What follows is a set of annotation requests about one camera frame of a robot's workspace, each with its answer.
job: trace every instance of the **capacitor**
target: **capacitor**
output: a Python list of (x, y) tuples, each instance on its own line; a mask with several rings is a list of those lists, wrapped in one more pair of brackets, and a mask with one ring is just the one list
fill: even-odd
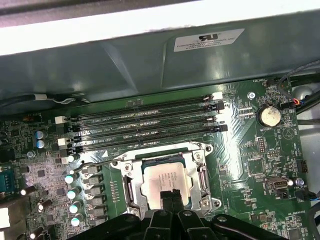
[(0, 140), (0, 146), (5, 146), (5, 145), (8, 145), (8, 140), (7, 139), (1, 139)]
[(0, 131), (0, 139), (5, 139), (8, 134), (5, 131)]
[(72, 163), (73, 161), (76, 161), (76, 160), (79, 160), (80, 159), (80, 154), (73, 154), (73, 155), (70, 155), (68, 156), (68, 162), (69, 163)]
[(45, 230), (42, 226), (39, 226), (36, 230), (34, 230), (32, 233), (30, 233), (30, 238), (35, 239)]
[(305, 185), (305, 181), (304, 181), (301, 177), (298, 177), (298, 178), (295, 180), (295, 185), (301, 187), (301, 186)]
[(64, 181), (67, 184), (72, 184), (75, 180), (77, 180), (78, 177), (79, 177), (78, 173), (69, 174), (69, 175), (65, 176)]
[(42, 203), (40, 203), (40, 204), (38, 205), (38, 209), (39, 209), (40, 211), (42, 211), (42, 210), (50, 207), (50, 206), (52, 205), (52, 203), (53, 203), (53, 202), (52, 202), (51, 199), (47, 199), (47, 200), (45, 200), (44, 202), (42, 202)]
[(273, 105), (266, 105), (258, 110), (256, 117), (262, 126), (275, 127), (281, 121), (281, 112)]
[(71, 225), (77, 227), (80, 225), (80, 222), (82, 222), (83, 219), (84, 216), (81, 213), (78, 213), (74, 216), (74, 218), (71, 219)]
[(35, 132), (35, 138), (36, 139), (45, 139), (46, 137), (48, 137), (48, 133), (46, 131), (36, 131)]
[(74, 199), (79, 193), (80, 193), (79, 188), (74, 187), (70, 191), (67, 192), (66, 196), (68, 197), (68, 199)]
[(34, 193), (36, 190), (36, 187), (32, 185), (22, 189), (20, 193), (22, 196), (25, 196)]
[(36, 153), (35, 151), (31, 150), (31, 151), (28, 151), (26, 153), (26, 156), (29, 158), (29, 159), (33, 159), (35, 156), (36, 156)]
[(286, 176), (282, 176), (281, 178), (287, 181), (288, 186), (293, 186), (294, 185), (294, 181), (292, 181), (290, 178), (288, 178)]
[(69, 207), (69, 211), (72, 214), (76, 214), (78, 210), (82, 207), (82, 203), (79, 201), (75, 201), (72, 203), (72, 205)]
[(36, 147), (38, 149), (47, 149), (49, 147), (49, 142), (47, 140), (39, 140), (36, 142)]

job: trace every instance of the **black cable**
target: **black cable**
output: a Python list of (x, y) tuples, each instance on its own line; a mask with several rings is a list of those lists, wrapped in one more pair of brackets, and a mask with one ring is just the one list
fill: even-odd
[(303, 106), (297, 108), (296, 114), (302, 114), (303, 112), (313, 108), (314, 106), (318, 105), (320, 103), (320, 98), (313, 100), (311, 102), (308, 102), (307, 104), (304, 104)]
[(320, 119), (298, 119), (298, 125), (320, 125)]
[(316, 240), (320, 240), (320, 234), (317, 229), (318, 222), (316, 222), (316, 219), (315, 219), (315, 215), (318, 211), (320, 211), (320, 202), (317, 202), (315, 205), (313, 205), (307, 213), (309, 227)]
[(34, 94), (10, 97), (7, 99), (0, 100), (0, 108), (4, 108), (12, 104), (33, 101), (35, 99), (36, 99), (36, 96)]
[(295, 73), (300, 72), (300, 71), (302, 71), (304, 69), (307, 69), (307, 68), (310, 68), (312, 66), (319, 65), (319, 64), (320, 64), (320, 60), (316, 60), (316, 61), (309, 62), (309, 63), (307, 63), (305, 65), (297, 67), (296, 69), (291, 70), (290, 72), (288, 72), (286, 75), (284, 75), (283, 77), (281, 77), (279, 79), (279, 82), (276, 85), (278, 91), (280, 93), (282, 93), (283, 95), (285, 95), (288, 99), (294, 100), (294, 98), (286, 90), (284, 90), (282, 88), (281, 84), (283, 83), (283, 81), (286, 80), (292, 74), (295, 74)]

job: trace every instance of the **metal panel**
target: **metal panel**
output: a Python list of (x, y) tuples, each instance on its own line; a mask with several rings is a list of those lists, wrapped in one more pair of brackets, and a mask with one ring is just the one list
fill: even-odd
[[(212, 16), (208, 2), (0, 28), (0, 97), (85, 93), (103, 101), (284, 73), (320, 56), (319, 10), (306, 11), (320, 2), (275, 3), (278, 8), (264, 2), (230, 10), (233, 15), (219, 12), (227, 4), (219, 3)], [(133, 18), (137, 14), (149, 18)], [(174, 52), (178, 37), (234, 29), (244, 32), (233, 44)], [(50, 107), (17, 104), (6, 113)]]

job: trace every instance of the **white label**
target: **white label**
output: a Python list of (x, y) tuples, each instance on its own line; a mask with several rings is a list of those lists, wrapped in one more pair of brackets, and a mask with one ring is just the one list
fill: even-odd
[(209, 32), (175, 39), (174, 52), (233, 44), (245, 29)]

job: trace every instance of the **cable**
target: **cable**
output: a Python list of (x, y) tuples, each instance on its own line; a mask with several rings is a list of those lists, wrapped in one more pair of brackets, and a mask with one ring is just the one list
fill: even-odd
[(315, 205), (313, 205), (307, 213), (309, 227), (316, 240), (320, 240), (320, 234), (317, 229), (317, 223), (319, 219), (317, 219), (317, 223), (315, 219), (315, 215), (318, 211), (320, 211), (320, 202), (317, 202)]
[(320, 125), (320, 119), (298, 119), (298, 125)]
[(313, 100), (311, 102), (306, 102), (303, 106), (299, 107), (296, 110), (296, 114), (299, 115), (299, 114), (313, 108), (314, 106), (318, 105), (319, 103), (320, 103), (320, 98)]
[(302, 71), (302, 70), (304, 70), (304, 69), (307, 69), (307, 68), (310, 68), (310, 67), (312, 67), (312, 66), (319, 65), (319, 64), (320, 64), (320, 60), (316, 60), (316, 61), (309, 62), (309, 63), (307, 63), (307, 64), (305, 64), (305, 65), (302, 65), (302, 66), (297, 67), (296, 69), (291, 70), (290, 72), (288, 72), (287, 74), (285, 74), (283, 77), (281, 77), (281, 78), (279, 79), (279, 82), (278, 82), (278, 84), (276, 85), (278, 91), (279, 91), (280, 93), (282, 93), (283, 95), (285, 95), (288, 99), (291, 99), (291, 100), (294, 101), (295, 98), (292, 97), (286, 90), (284, 90), (284, 89), (282, 88), (281, 84), (283, 83), (283, 81), (286, 80), (286, 79), (287, 79), (289, 76), (291, 76), (292, 74), (295, 74), (295, 73), (300, 72), (300, 71)]

